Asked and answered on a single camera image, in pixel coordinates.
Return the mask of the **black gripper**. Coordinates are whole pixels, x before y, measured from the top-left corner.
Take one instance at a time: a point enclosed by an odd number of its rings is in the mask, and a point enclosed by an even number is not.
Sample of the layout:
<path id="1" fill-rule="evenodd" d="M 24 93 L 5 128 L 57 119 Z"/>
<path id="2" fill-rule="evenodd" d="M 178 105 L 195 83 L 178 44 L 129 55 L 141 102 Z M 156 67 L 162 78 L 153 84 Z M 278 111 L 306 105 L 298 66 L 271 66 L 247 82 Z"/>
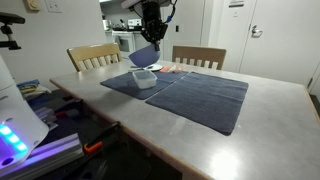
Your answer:
<path id="1" fill-rule="evenodd" d="M 155 51 L 160 51 L 160 40 L 164 38 L 168 25 L 161 19 L 160 5 L 155 1 L 142 4 L 143 30 L 142 36 L 154 44 Z"/>

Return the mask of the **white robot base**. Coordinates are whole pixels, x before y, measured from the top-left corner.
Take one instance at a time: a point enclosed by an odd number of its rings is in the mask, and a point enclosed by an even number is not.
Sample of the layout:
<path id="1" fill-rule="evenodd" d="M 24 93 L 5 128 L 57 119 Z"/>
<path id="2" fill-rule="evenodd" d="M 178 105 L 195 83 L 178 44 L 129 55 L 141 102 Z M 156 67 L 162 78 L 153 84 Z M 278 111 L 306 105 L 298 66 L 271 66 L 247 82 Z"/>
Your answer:
<path id="1" fill-rule="evenodd" d="M 48 132 L 48 126 L 30 108 L 0 56 L 0 175 L 22 164 Z"/>

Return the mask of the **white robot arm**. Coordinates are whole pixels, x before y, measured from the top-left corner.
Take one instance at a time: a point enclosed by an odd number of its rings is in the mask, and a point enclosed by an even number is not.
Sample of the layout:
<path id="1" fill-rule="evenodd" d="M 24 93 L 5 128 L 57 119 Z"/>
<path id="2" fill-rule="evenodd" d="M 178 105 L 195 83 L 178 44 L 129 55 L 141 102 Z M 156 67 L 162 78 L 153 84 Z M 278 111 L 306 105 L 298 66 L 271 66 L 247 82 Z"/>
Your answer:
<path id="1" fill-rule="evenodd" d="M 176 2 L 172 2 L 172 0 L 125 0 L 121 3 L 123 9 L 129 9 L 136 14 L 138 14 L 135 10 L 137 5 L 141 7 L 142 11 L 140 15 L 143 21 L 141 35 L 154 46 L 156 51 L 159 51 L 160 41 L 164 38 L 168 24 L 175 15 Z M 172 11 L 166 20 L 163 21 L 160 8 L 167 6 L 172 6 Z"/>

